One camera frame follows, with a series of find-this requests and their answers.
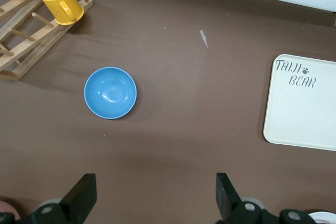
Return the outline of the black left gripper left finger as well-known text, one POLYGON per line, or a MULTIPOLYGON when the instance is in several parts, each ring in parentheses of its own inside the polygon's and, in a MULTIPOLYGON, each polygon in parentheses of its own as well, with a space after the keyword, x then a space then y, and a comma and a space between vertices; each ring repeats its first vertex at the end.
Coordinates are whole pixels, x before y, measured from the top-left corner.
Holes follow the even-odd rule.
POLYGON ((96 175, 85 174, 59 203, 45 204, 20 220, 13 213, 1 213, 1 223, 84 223, 96 201, 96 175))

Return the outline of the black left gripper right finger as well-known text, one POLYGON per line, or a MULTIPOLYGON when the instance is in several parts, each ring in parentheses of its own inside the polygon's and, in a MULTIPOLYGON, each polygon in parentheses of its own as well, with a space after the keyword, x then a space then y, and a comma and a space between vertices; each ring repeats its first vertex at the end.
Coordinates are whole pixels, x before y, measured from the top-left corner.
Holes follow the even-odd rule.
POLYGON ((275 216, 250 200, 242 200, 226 173, 216 174, 216 202, 222 217, 218 223, 314 223, 300 210, 284 209, 275 216))

